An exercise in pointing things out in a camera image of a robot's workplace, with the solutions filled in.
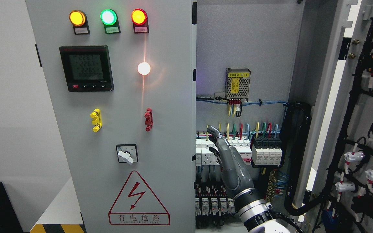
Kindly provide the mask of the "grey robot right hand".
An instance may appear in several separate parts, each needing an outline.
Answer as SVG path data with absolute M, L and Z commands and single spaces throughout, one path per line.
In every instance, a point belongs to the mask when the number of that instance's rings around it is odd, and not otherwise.
M 207 128 L 212 135 L 210 139 L 218 150 L 218 160 L 222 167 L 222 181 L 229 198 L 236 199 L 240 195 L 255 195 L 253 180 L 237 149 L 229 144 L 226 137 L 213 126 Z

